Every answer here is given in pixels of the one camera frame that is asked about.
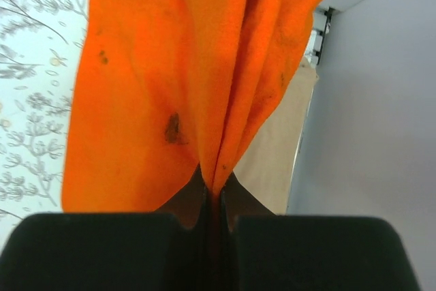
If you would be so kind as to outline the orange t shirt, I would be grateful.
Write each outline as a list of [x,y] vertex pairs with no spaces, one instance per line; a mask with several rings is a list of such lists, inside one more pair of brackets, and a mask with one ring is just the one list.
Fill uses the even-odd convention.
[[279,105],[322,0],[89,0],[61,204],[153,211],[196,168],[217,196]]

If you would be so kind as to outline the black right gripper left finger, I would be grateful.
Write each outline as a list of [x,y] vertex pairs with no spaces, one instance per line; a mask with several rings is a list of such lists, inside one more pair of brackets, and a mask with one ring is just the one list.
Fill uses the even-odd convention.
[[201,290],[207,190],[200,170],[148,213],[40,213],[1,254],[2,290]]

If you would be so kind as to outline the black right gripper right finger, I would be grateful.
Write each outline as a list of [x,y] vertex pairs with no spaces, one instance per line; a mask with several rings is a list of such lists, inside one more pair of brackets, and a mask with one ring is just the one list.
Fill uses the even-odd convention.
[[276,215],[231,175],[220,194],[224,290],[418,290],[384,219]]

